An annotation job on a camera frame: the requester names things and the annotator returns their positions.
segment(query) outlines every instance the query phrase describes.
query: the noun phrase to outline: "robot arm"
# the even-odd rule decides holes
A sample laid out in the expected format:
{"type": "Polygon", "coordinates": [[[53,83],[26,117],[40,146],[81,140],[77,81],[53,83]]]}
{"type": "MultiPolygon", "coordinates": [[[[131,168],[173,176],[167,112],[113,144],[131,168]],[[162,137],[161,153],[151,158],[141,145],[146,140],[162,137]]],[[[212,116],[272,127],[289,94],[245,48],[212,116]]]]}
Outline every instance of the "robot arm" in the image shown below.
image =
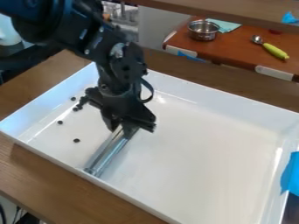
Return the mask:
{"type": "Polygon", "coordinates": [[[96,63],[101,75],[98,86],[88,88],[81,103],[89,102],[98,108],[110,130],[128,124],[154,131],[156,117],[144,106],[152,99],[154,90],[143,79],[147,74],[143,51],[128,42],[119,27],[103,19],[101,1],[0,1],[0,12],[12,17],[24,40],[54,41],[96,63]],[[145,100],[141,99],[142,85],[152,93],[145,100]]]}

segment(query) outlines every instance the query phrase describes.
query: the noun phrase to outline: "white wall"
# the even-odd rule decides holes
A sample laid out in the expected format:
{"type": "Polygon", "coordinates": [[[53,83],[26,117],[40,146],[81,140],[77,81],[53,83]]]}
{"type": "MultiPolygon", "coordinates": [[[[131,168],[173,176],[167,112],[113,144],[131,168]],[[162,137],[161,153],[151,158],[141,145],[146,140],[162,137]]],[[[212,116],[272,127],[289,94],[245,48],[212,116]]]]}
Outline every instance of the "white wall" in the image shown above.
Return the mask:
{"type": "Polygon", "coordinates": [[[162,50],[164,38],[190,16],[139,6],[139,44],[162,50]]]}

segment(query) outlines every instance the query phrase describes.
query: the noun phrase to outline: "wooden shelf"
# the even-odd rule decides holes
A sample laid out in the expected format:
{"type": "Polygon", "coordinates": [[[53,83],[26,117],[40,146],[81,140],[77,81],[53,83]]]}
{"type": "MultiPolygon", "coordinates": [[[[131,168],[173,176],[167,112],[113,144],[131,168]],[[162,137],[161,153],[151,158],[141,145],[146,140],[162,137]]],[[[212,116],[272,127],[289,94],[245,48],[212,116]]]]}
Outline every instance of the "wooden shelf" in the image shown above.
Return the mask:
{"type": "Polygon", "coordinates": [[[126,0],[166,11],[217,18],[284,32],[299,33],[299,27],[282,24],[287,11],[299,13],[299,2],[292,0],[126,0]]]}

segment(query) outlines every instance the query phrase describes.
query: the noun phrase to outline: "yellow handle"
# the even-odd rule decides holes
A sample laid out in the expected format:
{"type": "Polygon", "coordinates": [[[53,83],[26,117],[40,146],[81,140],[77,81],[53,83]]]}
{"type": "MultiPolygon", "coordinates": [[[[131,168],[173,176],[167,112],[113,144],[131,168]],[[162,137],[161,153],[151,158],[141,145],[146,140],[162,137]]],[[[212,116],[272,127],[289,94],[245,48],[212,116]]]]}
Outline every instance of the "yellow handle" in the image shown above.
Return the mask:
{"type": "Polygon", "coordinates": [[[276,46],[270,45],[270,44],[262,44],[270,53],[272,53],[275,57],[282,59],[282,60],[288,60],[289,56],[287,53],[282,51],[281,49],[277,48],[276,46]]]}

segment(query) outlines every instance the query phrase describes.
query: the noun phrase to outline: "wooden table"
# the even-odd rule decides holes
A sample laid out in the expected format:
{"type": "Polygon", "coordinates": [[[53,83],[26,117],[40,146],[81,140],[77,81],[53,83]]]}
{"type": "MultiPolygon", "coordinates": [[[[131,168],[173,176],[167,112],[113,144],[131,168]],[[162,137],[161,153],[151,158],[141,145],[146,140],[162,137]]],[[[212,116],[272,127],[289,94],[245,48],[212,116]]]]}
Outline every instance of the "wooden table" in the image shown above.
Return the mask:
{"type": "Polygon", "coordinates": [[[210,42],[200,42],[189,38],[188,23],[181,26],[177,32],[163,43],[166,51],[188,50],[191,55],[196,55],[204,60],[211,60],[216,64],[225,64],[267,73],[271,75],[272,68],[281,71],[280,77],[299,82],[299,35],[298,34],[273,34],[268,29],[242,25],[229,33],[218,33],[216,39],[210,42]],[[266,52],[262,46],[250,41],[253,35],[262,38],[288,53],[290,59],[283,61],[266,52]]]}
{"type": "MultiPolygon", "coordinates": [[[[294,82],[249,71],[235,73],[164,52],[145,50],[145,58],[159,72],[299,112],[299,87],[294,82]]],[[[0,120],[87,63],[64,51],[4,84],[0,87],[0,120]]],[[[1,135],[0,193],[49,223],[164,223],[1,135]]]]}

